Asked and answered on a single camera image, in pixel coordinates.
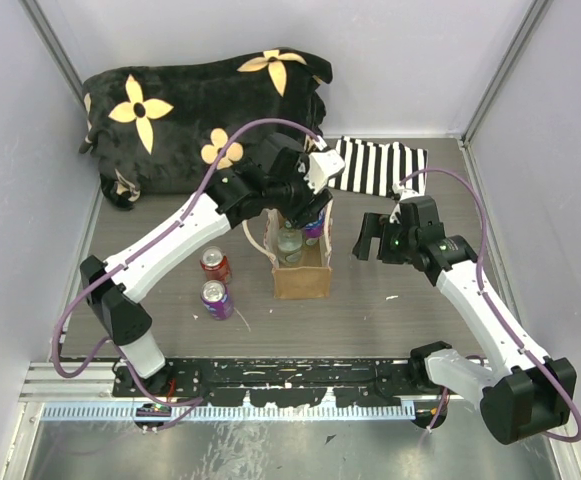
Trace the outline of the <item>purple soda can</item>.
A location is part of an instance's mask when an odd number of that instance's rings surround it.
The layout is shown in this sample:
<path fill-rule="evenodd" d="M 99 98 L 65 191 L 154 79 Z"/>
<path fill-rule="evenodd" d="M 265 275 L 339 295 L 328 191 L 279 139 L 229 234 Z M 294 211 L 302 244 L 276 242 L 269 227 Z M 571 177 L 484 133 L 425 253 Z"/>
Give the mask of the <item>purple soda can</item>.
<path fill-rule="evenodd" d="M 313 222 L 308 223 L 303 228 L 304 240 L 307 237 L 321 237 L 324 232 L 324 224 L 325 224 L 325 210 L 322 209 L 319 212 L 317 219 Z"/>
<path fill-rule="evenodd" d="M 234 304 L 226 286 L 209 280 L 201 288 L 200 298 L 208 312 L 217 320 L 226 320 L 234 312 Z"/>

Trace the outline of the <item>clear bottle front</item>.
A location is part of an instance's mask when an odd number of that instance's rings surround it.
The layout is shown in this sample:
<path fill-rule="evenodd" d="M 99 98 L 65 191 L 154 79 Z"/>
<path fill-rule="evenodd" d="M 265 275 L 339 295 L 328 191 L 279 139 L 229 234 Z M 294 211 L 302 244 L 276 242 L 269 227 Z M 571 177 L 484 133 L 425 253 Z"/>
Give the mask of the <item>clear bottle front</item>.
<path fill-rule="evenodd" d="M 277 233 L 277 253 L 279 262 L 285 266 L 298 265 L 303 256 L 303 234 L 285 221 Z"/>

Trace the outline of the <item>cat print canvas bag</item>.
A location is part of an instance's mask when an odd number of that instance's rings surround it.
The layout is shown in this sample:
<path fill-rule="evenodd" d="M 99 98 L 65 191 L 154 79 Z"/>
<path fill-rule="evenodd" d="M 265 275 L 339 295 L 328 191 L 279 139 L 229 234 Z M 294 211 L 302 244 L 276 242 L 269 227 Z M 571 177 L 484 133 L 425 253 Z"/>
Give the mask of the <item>cat print canvas bag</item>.
<path fill-rule="evenodd" d="M 284 300 L 305 300 L 326 298 L 330 294 L 332 268 L 332 207 L 330 201 L 324 208 L 323 233 L 311 244 L 303 244 L 299 263 L 283 265 L 277 248 L 278 232 L 282 216 L 277 210 L 266 210 L 267 220 L 263 240 L 259 243 L 251 234 L 247 221 L 241 226 L 246 239 L 272 266 L 274 297 Z"/>

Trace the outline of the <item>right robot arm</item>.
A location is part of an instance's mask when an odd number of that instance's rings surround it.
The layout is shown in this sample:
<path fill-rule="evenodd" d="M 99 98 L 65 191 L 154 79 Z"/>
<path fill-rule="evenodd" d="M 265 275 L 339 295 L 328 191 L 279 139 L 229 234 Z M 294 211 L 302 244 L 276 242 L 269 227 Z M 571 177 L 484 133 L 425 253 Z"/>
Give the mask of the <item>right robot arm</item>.
<path fill-rule="evenodd" d="M 391 214 L 367 212 L 352 253 L 359 260 L 379 241 L 377 258 L 411 265 L 456 309 L 486 355 L 481 366 L 438 341 L 408 360 L 414 390 L 444 387 L 473 404 L 491 435 L 508 445 L 568 423 L 577 373 L 554 359 L 521 327 L 492 289 L 478 256 L 460 235 L 446 234 L 435 201 L 404 196 Z"/>

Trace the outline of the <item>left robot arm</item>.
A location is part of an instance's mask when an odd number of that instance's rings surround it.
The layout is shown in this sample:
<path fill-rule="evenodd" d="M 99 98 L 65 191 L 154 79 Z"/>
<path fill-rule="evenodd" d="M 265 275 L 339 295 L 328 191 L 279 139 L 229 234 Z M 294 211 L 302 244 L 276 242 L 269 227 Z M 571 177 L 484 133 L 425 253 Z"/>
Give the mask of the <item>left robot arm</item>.
<path fill-rule="evenodd" d="M 90 256 L 81 263 L 87 304 L 134 368 L 140 390 L 158 396 L 170 384 L 152 319 L 141 305 L 149 291 L 199 248 L 265 209 L 304 227 L 331 201 L 327 185 L 344 167 L 328 146 L 306 153 L 273 133 L 242 160 L 212 173 L 201 194 L 133 245 L 104 261 Z"/>

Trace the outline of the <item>black white striped cloth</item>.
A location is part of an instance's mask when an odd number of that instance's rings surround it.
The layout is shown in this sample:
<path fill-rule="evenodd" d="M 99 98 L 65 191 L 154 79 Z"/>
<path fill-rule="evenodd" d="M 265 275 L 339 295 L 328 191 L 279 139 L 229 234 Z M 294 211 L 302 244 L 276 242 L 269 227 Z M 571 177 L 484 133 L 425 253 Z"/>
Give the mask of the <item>black white striped cloth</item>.
<path fill-rule="evenodd" d="M 328 186 L 340 191 L 390 197 L 393 186 L 428 166 L 428 151 L 400 142 L 377 143 L 342 136 L 335 150 L 345 162 L 343 173 Z"/>

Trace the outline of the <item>red soda can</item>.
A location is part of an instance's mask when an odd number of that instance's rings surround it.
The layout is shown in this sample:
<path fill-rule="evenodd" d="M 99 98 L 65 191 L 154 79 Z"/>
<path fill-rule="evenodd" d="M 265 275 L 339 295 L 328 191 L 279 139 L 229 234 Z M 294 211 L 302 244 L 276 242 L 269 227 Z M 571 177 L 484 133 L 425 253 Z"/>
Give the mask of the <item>red soda can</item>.
<path fill-rule="evenodd" d="M 208 281 L 228 284 L 232 279 L 228 258 L 219 247 L 205 248 L 201 254 L 200 265 Z"/>

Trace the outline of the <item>purple soda can front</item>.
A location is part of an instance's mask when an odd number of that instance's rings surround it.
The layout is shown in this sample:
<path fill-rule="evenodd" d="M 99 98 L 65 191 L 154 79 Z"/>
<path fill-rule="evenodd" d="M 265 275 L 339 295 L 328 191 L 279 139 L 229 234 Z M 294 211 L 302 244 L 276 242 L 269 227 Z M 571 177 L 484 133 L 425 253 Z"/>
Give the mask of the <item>purple soda can front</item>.
<path fill-rule="evenodd" d="M 208 312 L 217 320 L 226 320 L 234 312 L 234 304 L 226 286 L 209 280 L 201 288 L 200 298 Z"/>

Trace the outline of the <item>black floral plush blanket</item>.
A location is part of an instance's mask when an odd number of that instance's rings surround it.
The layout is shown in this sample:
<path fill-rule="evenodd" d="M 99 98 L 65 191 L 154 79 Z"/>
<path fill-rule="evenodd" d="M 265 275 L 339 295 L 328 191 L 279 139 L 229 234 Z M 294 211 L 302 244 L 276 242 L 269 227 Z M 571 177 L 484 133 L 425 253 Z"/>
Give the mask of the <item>black floral plush blanket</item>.
<path fill-rule="evenodd" d="M 127 66 L 87 79 L 87 133 L 100 188 L 128 211 L 143 195 L 188 195 L 209 166 L 231 167 L 273 132 L 309 147 L 326 116 L 330 61 L 288 47 L 211 63 Z"/>

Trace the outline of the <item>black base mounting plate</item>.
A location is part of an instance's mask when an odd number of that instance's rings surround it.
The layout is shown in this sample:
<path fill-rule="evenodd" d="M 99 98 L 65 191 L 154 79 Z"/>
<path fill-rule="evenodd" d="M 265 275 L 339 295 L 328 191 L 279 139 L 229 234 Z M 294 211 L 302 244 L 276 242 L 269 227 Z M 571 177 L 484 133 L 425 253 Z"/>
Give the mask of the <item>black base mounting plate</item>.
<path fill-rule="evenodd" d="M 144 386 L 174 401 L 257 408 L 313 407 L 328 395 L 338 408 L 399 406 L 442 392 L 416 382 L 406 360 L 390 358 L 170 358 Z"/>

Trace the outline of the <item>aluminium rail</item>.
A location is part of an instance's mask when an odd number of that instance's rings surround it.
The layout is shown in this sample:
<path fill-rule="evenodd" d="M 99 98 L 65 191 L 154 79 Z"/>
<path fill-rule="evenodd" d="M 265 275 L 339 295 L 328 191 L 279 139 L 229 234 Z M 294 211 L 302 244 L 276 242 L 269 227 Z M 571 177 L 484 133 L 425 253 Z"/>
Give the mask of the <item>aluminium rail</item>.
<path fill-rule="evenodd" d="M 240 406 L 250 400 L 281 408 L 314 406 L 327 397 L 339 407 L 389 406 L 442 391 L 417 377 L 407 360 L 381 358 L 173 358 L 144 385 L 173 401 L 202 397 L 214 406 Z M 121 361 L 94 362 L 73 379 L 59 376 L 51 364 L 34 364 L 21 391 L 23 399 L 40 401 L 142 396 Z"/>

